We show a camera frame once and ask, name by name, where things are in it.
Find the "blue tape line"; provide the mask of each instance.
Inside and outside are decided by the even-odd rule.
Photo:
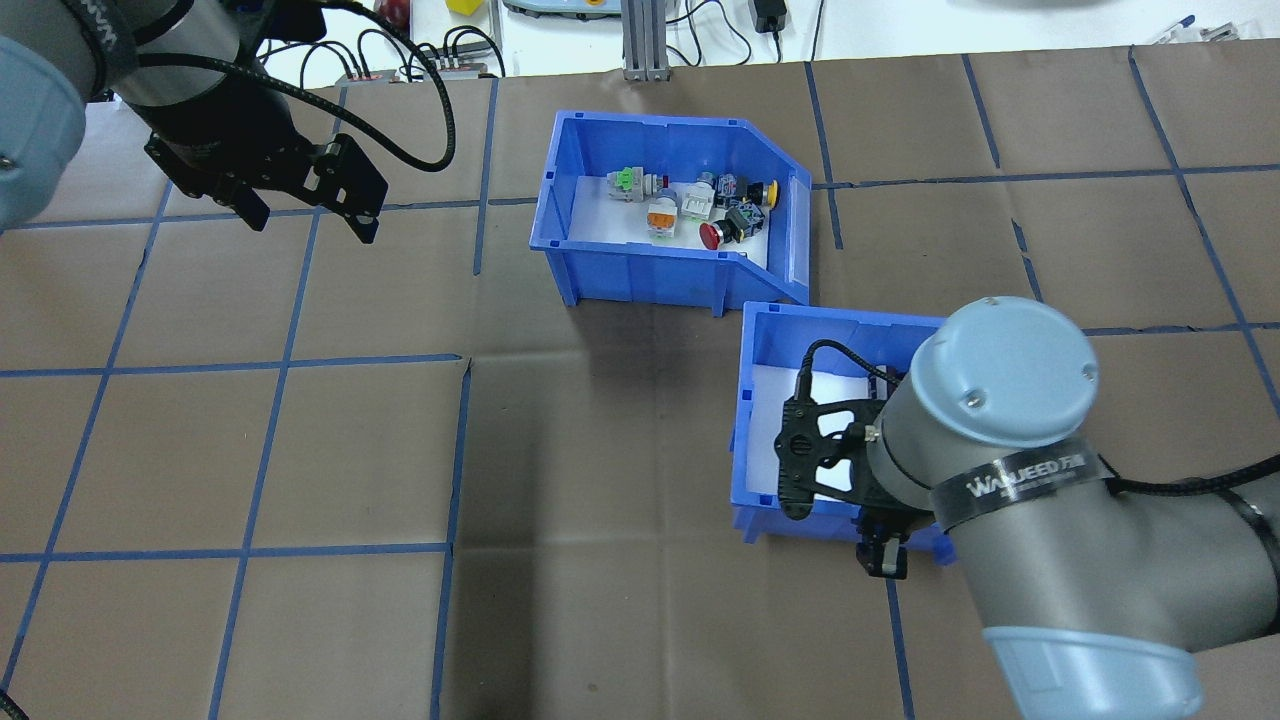
[[[462,356],[452,352],[436,355],[371,355],[367,357],[320,357],[315,360],[291,360],[291,368],[333,368],[347,365],[401,365],[407,363],[456,363]]]
[[[340,557],[348,555],[420,555],[447,552],[448,550],[448,543],[443,542],[408,542],[317,547],[255,547],[248,551],[248,555],[250,557]]]
[[[435,200],[431,202],[402,202],[398,205],[383,205],[383,210],[438,210],[447,208],[477,208],[479,200]]]
[[[1178,181],[1178,190],[1183,193],[1183,202],[1187,204],[1187,210],[1192,214],[1192,219],[1196,220],[1196,229],[1199,231],[1201,242],[1204,245],[1204,252],[1208,254],[1210,263],[1213,265],[1213,272],[1217,274],[1217,279],[1222,284],[1222,292],[1226,293],[1226,300],[1231,305],[1231,311],[1235,313],[1235,320],[1240,327],[1240,332],[1244,333],[1244,342],[1249,346],[1249,354],[1253,355],[1253,364],[1257,366],[1258,375],[1262,378],[1262,386],[1266,388],[1267,396],[1271,398],[1271,407],[1275,410],[1276,416],[1280,418],[1280,393],[1276,392],[1276,384],[1271,378],[1271,372],[1267,369],[1266,360],[1262,357],[1262,350],[1258,347],[1258,342],[1253,337],[1253,331],[1249,328],[1249,322],[1244,315],[1244,307],[1240,306],[1240,301],[1235,296],[1235,290],[1231,287],[1231,282],[1226,277],[1226,268],[1222,265],[1222,261],[1217,256],[1217,251],[1213,249],[1213,241],[1208,236],[1208,228],[1204,227],[1204,220],[1201,218],[1199,210],[1196,209],[1196,201],[1192,199],[1190,187],[1187,186],[1187,177],[1184,176],[1181,167],[1178,164],[1178,155],[1174,154],[1174,146],[1169,141],[1165,126],[1160,122],[1156,106],[1151,101],[1151,94],[1147,91],[1147,83],[1142,79],[1142,70],[1138,68],[1138,59],[1134,56],[1134,46],[1132,45],[1129,46],[1129,70],[1133,73],[1133,81],[1138,86],[1138,95],[1142,97],[1142,104],[1147,109],[1151,124],[1156,129],[1156,135],[1160,137],[1160,146],[1165,149],[1165,156],[1169,158],[1169,167],[1174,170],[1174,178]]]
[[[444,542],[284,546],[250,548],[250,557],[340,557],[347,555],[417,555],[447,552]],[[193,550],[93,550],[77,552],[10,552],[0,555],[0,565],[20,562],[110,562],[120,560],[218,560],[241,557],[238,547],[212,547]]]
[[[915,703],[911,701],[911,675],[906,669],[906,642],[902,639],[902,611],[897,605],[897,583],[884,579],[888,593],[888,621],[893,629],[893,656],[897,659],[897,685],[902,693],[902,715],[915,720]]]
[[[980,184],[1002,182],[1038,182],[1061,179],[1101,179],[1101,178],[1149,178],[1171,177],[1170,169],[1149,170],[1094,170],[1078,173],[1019,173],[1007,176],[955,176],[942,178],[914,178],[890,181],[859,181],[832,183],[836,190],[859,190],[867,187],[890,187],[896,184]]]
[[[0,370],[0,378],[72,378],[93,377],[105,373],[102,368],[49,368],[40,370]]]
[[[397,365],[403,363],[456,363],[461,355],[438,352],[433,355],[367,355],[352,357],[317,357],[291,360],[291,368],[325,368],[333,365]],[[41,368],[31,370],[0,370],[4,378],[67,378],[97,375],[172,375],[184,373],[236,373],[242,370],[278,370],[280,363],[214,363],[209,365],[133,365],[128,368]]]
[[[18,225],[15,231],[46,231],[55,228],[100,228],[105,225],[148,225],[151,218],[118,218],[114,220],[54,220],[49,223],[27,223]]]
[[[1207,176],[1207,174],[1222,174],[1222,173],[1274,173],[1280,170],[1280,163],[1272,163],[1270,165],[1221,165],[1211,168],[1181,168],[1183,174],[1188,176]]]
[[[1221,333],[1240,332],[1240,325],[1230,323],[1226,325],[1213,325],[1197,328],[1194,325],[1151,325],[1147,328],[1088,328],[1084,334],[1088,337],[1112,337],[1129,334],[1185,334],[1185,333]]]
[[[230,547],[207,550],[95,550],[81,552],[54,552],[50,562],[109,562],[120,560],[216,560],[239,557]]]
[[[431,667],[430,720],[440,720],[440,693],[444,692],[444,648],[449,634],[449,598],[453,594],[453,561],[458,541],[458,509],[462,505],[462,461],[467,447],[467,418],[471,407],[471,366],[462,373],[458,397],[458,432],[453,441],[453,495],[449,496],[448,550],[440,575],[440,602],[435,618],[435,655]]]
[[[845,249],[845,233],[840,229],[840,208],[836,205],[836,191],[827,191],[827,205],[831,213],[831,233],[836,236],[836,250]]]
[[[489,205],[536,205],[538,197],[495,197]]]
[[[498,118],[498,81],[489,81],[489,118],[484,131],[484,164],[480,167],[480,211],[476,217],[476,254],[471,263],[471,274],[479,275],[484,264],[484,222],[485,208],[489,205],[489,173],[493,169],[493,128]]]
[[[115,366],[115,359],[120,355],[120,346],[124,345],[124,331],[129,327],[129,318],[133,315],[133,306],[138,300],[138,290],[142,287],[142,275],[146,274],[151,263],[151,250],[155,247],[156,236],[160,234],[160,218],[164,217],[165,205],[173,192],[173,183],[165,183],[164,193],[160,196],[160,205],[151,219],[151,232],[147,233],[147,243],[142,249],[142,261],[133,273],[133,284],[129,287],[129,299],[124,302],[124,311],[120,314],[120,324],[115,329],[115,338],[111,341],[111,351],[106,356],[106,368],[97,383],[97,392],[93,395],[93,404],[90,405],[88,419],[84,421],[84,432],[81,433],[79,445],[76,447],[76,459],[72,461],[70,473],[67,477],[67,487],[58,503],[58,514],[54,515],[52,528],[49,530],[49,539],[45,542],[46,557],[41,560],[36,571],[36,580],[31,585],[31,594],[27,597],[27,606],[22,611],[22,621],[18,624],[18,634],[9,651],[9,661],[5,664],[4,678],[0,678],[0,687],[8,688],[13,682],[13,673],[18,667],[18,659],[22,656],[22,646],[27,641],[27,632],[31,629],[31,618],[36,612],[36,602],[40,600],[40,591],[45,585],[45,577],[49,574],[49,555],[52,555],[58,546],[58,536],[63,530],[67,520],[67,510],[70,507],[72,493],[76,492],[76,482],[79,479],[81,466],[84,464],[84,454],[88,451],[90,438],[93,436],[93,424],[97,423],[97,414],[102,409],[102,397],[106,395],[106,382],[110,370]]]
[[[114,368],[113,375],[175,375],[186,373],[236,373],[241,370],[275,370],[279,363],[211,363],[209,365],[138,365]]]
[[[1014,220],[1014,237],[1018,240],[1018,249],[1023,251],[1023,268],[1027,269],[1027,282],[1032,286],[1032,295],[1039,302],[1044,302],[1044,296],[1039,290],[1039,278],[1036,277],[1036,265],[1032,264],[1030,250],[1027,249],[1027,234],[1023,233],[1023,225]]]
[[[991,150],[991,161],[1000,169],[1000,147],[996,146],[996,135],[991,132],[991,120],[987,119],[987,105],[982,101],[982,90],[978,88],[978,76],[973,73],[973,64],[969,54],[960,55],[964,63],[964,74],[969,78],[969,90],[973,91],[973,102],[978,106],[978,120],[982,122],[982,133],[987,136],[987,149]]]
[[[822,122],[822,102],[818,101],[818,81],[813,76],[813,63],[804,64],[804,77],[809,83],[809,104],[813,105],[813,122],[818,131],[818,149],[822,150],[823,179],[831,182],[831,151],[827,149],[827,126]]]
[[[347,88],[342,90],[339,104],[346,105]],[[334,120],[334,132],[339,120]],[[214,691],[209,701],[209,720],[218,720],[221,710],[223,688],[227,682],[227,662],[230,660],[232,639],[236,635],[236,621],[239,616],[239,602],[244,593],[244,575],[248,571],[250,550],[253,546],[253,530],[257,528],[257,511],[262,505],[262,488],[266,484],[266,469],[275,445],[275,428],[280,421],[280,405],[284,402],[284,386],[289,378],[289,361],[293,357],[293,343],[298,337],[298,319],[302,316],[302,301],[306,297],[307,277],[311,274],[311,258],[315,255],[316,236],[320,231],[323,213],[312,210],[311,229],[307,233],[307,249],[302,256],[302,269],[298,272],[298,286],[293,295],[293,313],[289,316],[289,332],[284,338],[284,352],[280,357],[279,377],[275,380],[275,395],[271,400],[271,414],[266,421],[266,436],[262,439],[262,455],[259,457],[257,475],[253,479],[253,495],[250,500],[248,518],[244,520],[244,537],[241,541],[239,562],[236,564],[236,582],[232,584],[230,607],[227,610],[227,626],[223,630],[223,644],[218,652],[218,669],[214,674]]]

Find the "electrical connector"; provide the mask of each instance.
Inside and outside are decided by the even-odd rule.
[[[786,0],[751,0],[751,23],[763,35],[781,32],[787,27]]]

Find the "black cable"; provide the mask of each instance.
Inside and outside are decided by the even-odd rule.
[[[475,27],[475,26],[457,26],[457,27],[451,27],[449,29],[444,31],[444,41],[440,42],[440,47],[444,47],[445,50],[448,50],[449,49],[449,38],[453,37],[454,32],[462,29],[463,27]]]
[[[4,691],[0,691],[0,710],[9,716],[10,720],[31,720],[27,714],[18,707],[18,703],[13,701]]]
[[[730,32],[732,32],[733,35],[736,35],[737,38],[742,41],[742,45],[746,45],[746,58],[742,58],[741,60],[739,60],[737,63],[733,63],[733,64],[735,65],[745,65],[745,64],[750,63],[751,61],[751,41],[749,41],[746,37],[744,37],[741,32],[737,32],[737,28],[733,27],[733,23],[728,22],[728,12],[724,10],[724,4],[721,3],[721,0],[704,0],[704,1],[705,3],[716,3],[717,5],[719,5],[721,15],[724,18],[724,27],[727,27]]]
[[[680,58],[680,60],[681,60],[682,63],[685,63],[686,65],[689,65],[690,68],[695,65],[695,63],[690,63],[690,61],[689,61],[689,58],[685,58],[685,54],[684,54],[684,53],[681,53],[678,47],[676,47],[676,46],[673,46],[673,45],[668,45],[668,46],[667,46],[667,50],[668,50],[668,51],[671,51],[671,53],[675,53],[675,54],[676,54],[676,56],[677,56],[677,58]]]
[[[316,50],[328,50],[328,51],[333,53],[334,55],[337,55],[338,56],[338,61],[342,63],[342,72],[346,73],[347,79],[352,79],[351,65],[347,64],[347,59],[342,56],[342,53],[338,53],[337,50],[334,50],[333,47],[330,47],[328,45],[323,45],[320,42],[316,42],[315,45],[311,46],[311,50],[307,50],[307,54],[302,56],[302,67],[298,68],[298,87],[306,87],[307,63],[311,61],[311,55],[314,55]]]
[[[396,50],[396,54],[401,56],[401,67],[403,68],[404,65],[408,64],[408,59],[404,58],[404,51],[401,50],[398,45],[396,45],[394,37],[387,35],[380,29],[374,29],[374,28],[362,29],[360,31],[360,35],[356,36],[356,54],[360,55],[360,67],[365,69],[365,77],[372,77],[372,73],[369,70],[369,60],[365,59],[364,45],[366,35],[380,35],[384,38],[387,38],[392,44],[392,49]]]
[[[1106,460],[1103,460],[1102,464],[1106,465],[1107,470],[1111,470],[1111,474],[1115,475],[1107,480],[1107,489],[1110,489],[1112,495],[1119,492],[1135,492],[1138,495],[1155,495],[1160,497],[1187,497],[1192,495],[1208,495],[1224,489],[1231,489],[1267,475],[1280,473],[1280,454],[1272,455],[1271,457],[1254,462],[1253,465],[1240,468],[1239,470],[1231,470],[1230,473],[1224,473],[1212,478],[1188,478],[1176,483],[1143,483],[1139,480],[1129,480],[1121,478]]]
[[[827,0],[818,0],[818,19],[813,23],[813,50],[809,51],[809,61],[818,56],[818,36],[822,35],[822,12],[827,9]]]
[[[346,45],[343,45],[342,42],[338,42],[337,40],[321,40],[319,42],[291,42],[291,44],[284,45],[282,47],[273,47],[271,50],[268,50],[266,53],[259,55],[257,60],[260,63],[264,63],[264,65],[265,65],[265,63],[266,63],[266,60],[269,58],[271,58],[274,55],[278,55],[280,53],[284,53],[285,50],[293,50],[294,47],[315,47],[316,45],[328,45],[330,47],[340,47],[347,54],[347,58],[351,60],[351,67],[355,68],[355,69],[360,69],[360,60],[356,59],[356,54],[351,51],[351,47],[347,47]]]
[[[685,0],[685,12],[686,13],[692,12],[689,5],[690,5],[690,0]],[[698,61],[694,63],[694,64],[695,65],[701,65],[703,64],[703,44],[698,40],[698,28],[694,26],[694,17],[692,15],[689,17],[689,35],[694,38],[694,49],[698,50]]]
[[[443,170],[453,161],[454,151],[454,127],[453,127],[453,108],[448,104],[448,96],[443,96],[444,101],[444,122],[445,132],[448,136],[447,145],[444,149],[444,155],[435,163],[428,163],[426,160],[420,160],[413,155],[410,155],[403,147],[396,145],[389,137],[383,135],[378,128],[369,124],[367,120],[360,115],[335,105],[324,97],[314,92],[302,90],[301,87],[294,87],[287,82],[275,79],[271,76],[262,74],[257,70],[251,70],[248,68],[242,68],[234,63],[228,63],[227,60],[219,60],[218,58],[205,58],[204,55],[183,55],[177,53],[147,53],[145,55],[138,55],[140,68],[159,68],[165,65],[177,65],[182,68],[200,68],[202,70],[216,70],[220,73],[227,73],[230,76],[241,77],[251,82],[256,82],[264,87],[269,87],[276,92],[288,95],[296,100],[301,100],[312,108],[317,108],[334,115],[344,123],[351,124],[351,127],[358,129],[360,132],[367,135],[374,142],[381,145],[388,152],[394,155],[399,161],[406,165],[422,170],[426,173],[436,173]],[[435,73],[435,68],[430,68],[431,73]]]
[[[384,31],[389,32],[392,35],[392,37],[394,37],[397,41],[399,41],[399,44],[403,45],[406,50],[408,50],[415,58],[417,58],[417,60],[420,63],[422,63],[424,69],[426,69],[426,74],[430,76],[430,78],[431,78],[431,85],[435,86],[436,95],[440,96],[440,110],[444,113],[444,154],[440,156],[440,159],[438,161],[435,161],[435,163],[425,163],[422,160],[419,160],[417,158],[410,155],[408,152],[404,152],[404,150],[402,150],[398,145],[396,145],[389,138],[387,138],[387,136],[384,136],[383,133],[378,132],[376,128],[374,128],[372,126],[370,126],[365,120],[362,120],[360,118],[356,118],[356,119],[360,119],[361,123],[364,123],[366,127],[369,127],[370,129],[372,129],[374,132],[376,132],[379,137],[381,137],[383,140],[385,140],[387,142],[383,143],[381,141],[378,140],[378,137],[375,137],[374,135],[370,135],[369,131],[365,131],[365,128],[360,128],[360,129],[362,129],[365,132],[365,135],[369,135],[369,137],[374,138],[375,142],[378,142],[383,147],[387,147],[387,150],[389,150],[393,155],[396,155],[396,158],[398,158],[402,163],[407,164],[407,165],[410,165],[412,168],[416,168],[419,170],[424,170],[424,172],[429,172],[429,173],[439,172],[439,170],[443,170],[444,168],[449,167],[449,163],[453,161],[453,151],[454,151],[454,146],[457,143],[457,128],[454,127],[454,123],[453,123],[453,104],[449,102],[449,91],[448,91],[448,88],[444,87],[444,81],[440,79],[440,73],[435,69],[435,65],[433,63],[428,61],[426,55],[422,54],[422,51],[417,47],[417,45],[413,45],[413,40],[410,38],[410,36],[406,35],[404,31],[402,31],[401,28],[396,27],[394,24],[392,24],[390,20],[388,20],[387,18],[384,18],[380,14],[375,13],[374,10],[370,10],[369,8],[361,5],[360,3],[356,3],[355,0],[311,0],[311,1],[315,5],[319,5],[320,8],[334,8],[334,9],[339,9],[339,10],[347,10],[348,13],[352,13],[352,14],[360,15],[360,17],[367,19],[367,20],[371,20],[378,27],[380,27]],[[323,97],[316,97],[316,99],[317,100],[324,100]],[[346,110],[343,110],[342,108],[338,108],[338,109],[346,113]]]
[[[795,392],[795,397],[797,397],[797,398],[809,398],[809,391],[813,387],[813,356],[819,350],[822,350],[823,347],[829,347],[832,350],[838,350],[841,354],[844,354],[845,357],[849,357],[859,368],[867,370],[868,374],[870,374],[873,377],[877,377],[877,378],[887,382],[891,386],[896,387],[897,383],[899,383],[897,378],[895,378],[893,375],[886,373],[884,370],[881,370],[876,365],[872,365],[870,363],[868,363],[867,360],[864,360],[861,355],[858,355],[856,352],[854,352],[852,350],[849,350],[844,345],[841,345],[841,343],[838,343],[838,342],[836,342],[833,340],[819,340],[819,341],[814,341],[814,343],[809,346],[809,350],[806,350],[805,354],[804,354],[804,360],[800,361],[800,372],[796,374],[796,392]]]
[[[675,45],[668,45],[667,50],[675,53],[676,56],[680,58],[681,60],[684,60],[686,65],[690,65],[690,67],[701,65],[703,64],[703,44],[698,40],[698,28],[694,27],[694,18],[689,13],[690,13],[689,0],[685,0],[685,17],[689,18],[689,35],[692,36],[692,38],[694,38],[694,47],[698,49],[698,59],[694,60],[692,63],[690,63],[689,58],[686,58],[685,54],[680,50],[680,47],[676,47]]]
[[[489,44],[489,47],[493,47],[493,54],[498,58],[498,70],[502,72],[502,77],[507,77],[507,63],[502,60],[502,50],[498,50],[498,44],[494,42],[492,37],[475,26],[458,26],[453,29],[458,31],[458,33],[453,36],[453,47],[451,53],[454,58],[458,56],[458,41],[468,35],[477,35],[480,36],[480,40]]]
[[[698,5],[695,5],[692,10],[687,10],[689,4],[686,3],[685,8],[686,8],[687,12],[684,15],[680,15],[678,18],[673,18],[673,19],[667,20],[667,24],[673,26],[673,24],[678,23],[680,20],[687,20],[689,18],[694,17],[694,13],[696,13],[698,10],[701,10],[703,5],[710,5],[712,3],[719,3],[719,0],[703,0],[701,3],[699,3]]]
[[[733,64],[735,65],[745,65],[745,64],[750,63],[751,61],[751,41],[749,41],[741,32],[737,32],[737,28],[733,27],[733,23],[728,22],[728,10],[724,9],[724,4],[721,3],[721,0],[703,0],[701,3],[694,5],[692,10],[689,10],[687,13],[685,13],[684,15],[680,15],[678,18],[667,20],[667,24],[676,24],[680,20],[689,19],[689,18],[694,17],[694,13],[696,13],[698,10],[701,10],[707,5],[712,5],[712,4],[717,5],[721,9],[721,17],[724,18],[724,27],[727,27],[730,32],[732,32],[733,35],[736,35],[737,38],[742,41],[742,45],[746,45],[746,58],[742,58],[741,60],[739,60],[737,63],[733,63]]]
[[[431,56],[433,56],[433,58],[434,58],[435,60],[439,60],[439,59],[440,59],[440,50],[439,50],[439,49],[438,49],[436,46],[431,45],[430,42],[419,42],[419,44],[417,44],[417,49],[419,49],[419,50],[424,50],[424,49],[425,49],[425,50],[430,50],[430,51],[431,51]],[[404,65],[404,74],[406,74],[406,76],[407,76],[407,77],[408,77],[408,78],[410,78],[411,81],[413,81],[413,79],[417,79],[417,81],[421,81],[421,79],[422,79],[422,78],[425,78],[426,76],[415,76],[415,74],[413,74],[413,68],[416,67],[416,65],[413,64],[413,61],[415,61],[415,60],[416,60],[416,58],[410,58],[410,59],[408,59],[408,64],[407,64],[407,65]]]

